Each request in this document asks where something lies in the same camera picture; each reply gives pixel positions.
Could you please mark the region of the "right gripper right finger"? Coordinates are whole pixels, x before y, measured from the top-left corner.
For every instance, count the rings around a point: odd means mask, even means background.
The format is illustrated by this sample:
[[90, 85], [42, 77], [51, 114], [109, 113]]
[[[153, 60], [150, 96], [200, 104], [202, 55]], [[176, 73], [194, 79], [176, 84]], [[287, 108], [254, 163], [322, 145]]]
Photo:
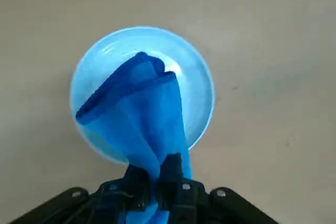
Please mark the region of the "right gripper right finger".
[[202, 183], [185, 178], [180, 153], [169, 154], [161, 165], [156, 199], [170, 212], [168, 223], [277, 224], [235, 191], [218, 187], [208, 194]]

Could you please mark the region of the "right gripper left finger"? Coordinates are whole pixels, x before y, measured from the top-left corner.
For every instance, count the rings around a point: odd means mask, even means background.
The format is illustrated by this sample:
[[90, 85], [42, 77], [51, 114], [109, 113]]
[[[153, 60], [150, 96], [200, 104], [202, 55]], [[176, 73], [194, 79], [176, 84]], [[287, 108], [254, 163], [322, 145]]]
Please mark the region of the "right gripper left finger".
[[149, 202], [148, 173], [129, 165], [122, 178], [102, 183], [92, 194], [69, 188], [11, 223], [119, 223], [129, 211], [144, 211]]

